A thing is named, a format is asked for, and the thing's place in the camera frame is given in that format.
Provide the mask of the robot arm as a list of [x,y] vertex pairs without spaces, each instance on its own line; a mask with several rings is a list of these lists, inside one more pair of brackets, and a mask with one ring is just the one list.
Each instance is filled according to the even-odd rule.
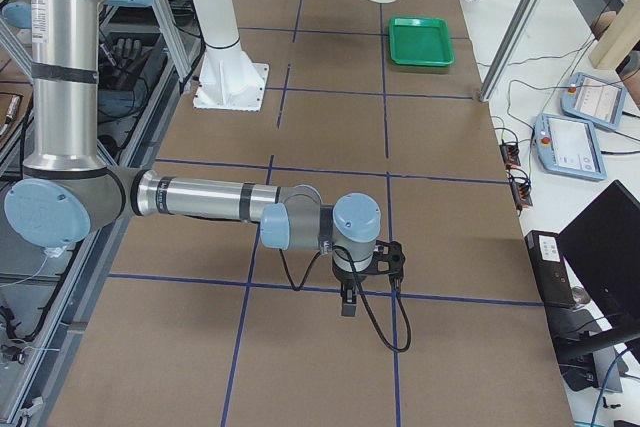
[[62,247],[118,219],[153,214],[255,223],[264,246],[328,254],[342,312],[365,299],[380,259],[381,213],[369,196],[323,203],[310,186],[161,176],[110,166],[97,153],[99,13],[108,0],[31,0],[35,147],[4,200],[26,241]]

